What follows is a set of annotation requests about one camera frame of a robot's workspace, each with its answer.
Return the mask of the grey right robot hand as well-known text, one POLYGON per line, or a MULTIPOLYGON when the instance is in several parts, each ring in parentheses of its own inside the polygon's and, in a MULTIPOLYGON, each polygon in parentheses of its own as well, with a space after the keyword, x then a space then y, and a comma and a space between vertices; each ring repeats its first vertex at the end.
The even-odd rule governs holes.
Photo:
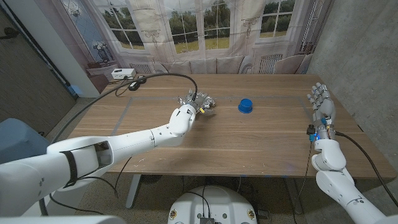
POLYGON ((309 140, 335 139, 336 108, 326 85, 316 83, 307 98, 313 109, 313 123, 307 128, 309 140))

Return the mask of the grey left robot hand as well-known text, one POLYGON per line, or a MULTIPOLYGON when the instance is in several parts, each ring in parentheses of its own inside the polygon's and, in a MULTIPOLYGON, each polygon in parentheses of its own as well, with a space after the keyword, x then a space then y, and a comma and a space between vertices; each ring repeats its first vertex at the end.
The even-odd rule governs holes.
POLYGON ((205 116, 215 114, 215 101, 212 97, 202 91, 199 91, 196 96, 194 96, 194 94, 194 91, 189 89, 188 94, 184 98, 178 98, 178 102, 181 105, 188 104, 192 106, 196 113, 203 114, 205 116))

